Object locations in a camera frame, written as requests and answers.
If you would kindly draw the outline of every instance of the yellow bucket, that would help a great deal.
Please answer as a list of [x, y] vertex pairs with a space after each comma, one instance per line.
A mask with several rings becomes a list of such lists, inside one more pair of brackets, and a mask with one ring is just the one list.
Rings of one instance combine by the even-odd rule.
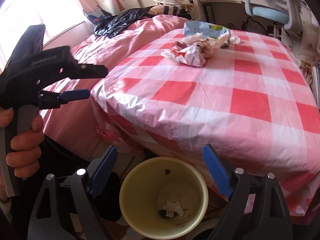
[[[162, 218], [159, 210], [167, 201], [177, 203], [184, 214]], [[189, 163], [171, 157], [157, 157], [135, 167], [120, 190], [124, 219], [136, 232], [151, 239], [174, 239], [193, 230], [208, 206], [204, 178]]]

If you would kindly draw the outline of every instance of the crumpled wrapper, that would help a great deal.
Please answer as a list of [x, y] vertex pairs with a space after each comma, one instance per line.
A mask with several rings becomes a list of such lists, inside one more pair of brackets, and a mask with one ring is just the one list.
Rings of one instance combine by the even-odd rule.
[[184, 63], [194, 67], [203, 67], [206, 59], [211, 57], [221, 47], [232, 40], [240, 43], [237, 36], [231, 36], [229, 31], [223, 32], [218, 38], [204, 38], [202, 33], [196, 33], [177, 41], [171, 49], [165, 49], [161, 55], [173, 62]]

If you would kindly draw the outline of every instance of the blue clamp handle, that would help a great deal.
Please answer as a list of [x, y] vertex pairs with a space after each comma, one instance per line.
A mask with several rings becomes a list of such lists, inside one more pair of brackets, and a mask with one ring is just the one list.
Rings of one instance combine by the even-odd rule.
[[72, 91], [65, 91], [59, 95], [59, 99], [69, 102], [81, 99], [88, 99], [90, 97], [90, 91], [87, 89], [79, 89]]
[[91, 179], [88, 193], [92, 198], [101, 195], [117, 159], [116, 147], [110, 146], [101, 158], [93, 160], [88, 166], [87, 172]]
[[210, 144], [203, 148], [203, 160], [216, 184], [220, 194], [230, 199], [233, 195], [231, 178], [223, 167], [221, 159]]

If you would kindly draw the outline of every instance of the finger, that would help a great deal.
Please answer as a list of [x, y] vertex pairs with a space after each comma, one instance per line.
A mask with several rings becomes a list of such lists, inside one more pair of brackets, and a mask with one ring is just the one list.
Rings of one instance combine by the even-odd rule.
[[35, 174], [39, 170], [39, 162], [36, 161], [35, 163], [29, 164], [25, 167], [19, 167], [14, 169], [14, 174], [18, 178], [29, 178], [33, 174]]
[[6, 157], [7, 165], [13, 168], [28, 166], [36, 162], [41, 156], [40, 147], [28, 151], [9, 153]]
[[40, 132], [43, 129], [43, 119], [41, 115], [37, 115], [33, 120], [31, 124], [31, 128], [34, 132]]
[[36, 148], [44, 140], [42, 131], [33, 132], [32, 130], [19, 134], [11, 140], [11, 148], [15, 151], [31, 150]]
[[12, 121], [13, 109], [3, 109], [0, 107], [0, 127], [6, 127]]

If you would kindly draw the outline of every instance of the red and white gingham pattern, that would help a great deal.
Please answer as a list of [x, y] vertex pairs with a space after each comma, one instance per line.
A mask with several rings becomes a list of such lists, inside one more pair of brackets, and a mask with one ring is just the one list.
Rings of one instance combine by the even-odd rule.
[[120, 151], [139, 153], [143, 146], [183, 159], [215, 189], [202, 160], [210, 143], [247, 172], [273, 172], [290, 214], [304, 215], [320, 184], [313, 95], [280, 41], [233, 34], [241, 44], [218, 50], [203, 68], [160, 55], [181, 40], [182, 29], [132, 54], [92, 91], [98, 133]]

